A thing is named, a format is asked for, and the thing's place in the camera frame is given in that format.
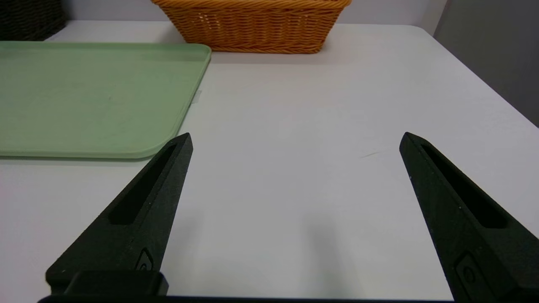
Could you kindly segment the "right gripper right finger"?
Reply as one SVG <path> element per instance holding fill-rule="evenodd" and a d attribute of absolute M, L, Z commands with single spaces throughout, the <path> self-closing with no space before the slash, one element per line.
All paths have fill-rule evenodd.
<path fill-rule="evenodd" d="M 539 241 L 427 140 L 399 151 L 455 301 L 537 301 Z"/>

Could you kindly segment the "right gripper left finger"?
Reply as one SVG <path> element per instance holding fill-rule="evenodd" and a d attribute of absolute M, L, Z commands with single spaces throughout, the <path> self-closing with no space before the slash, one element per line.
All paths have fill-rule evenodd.
<path fill-rule="evenodd" d="M 160 272 L 194 151 L 171 139 L 48 268 L 52 295 L 166 295 Z"/>

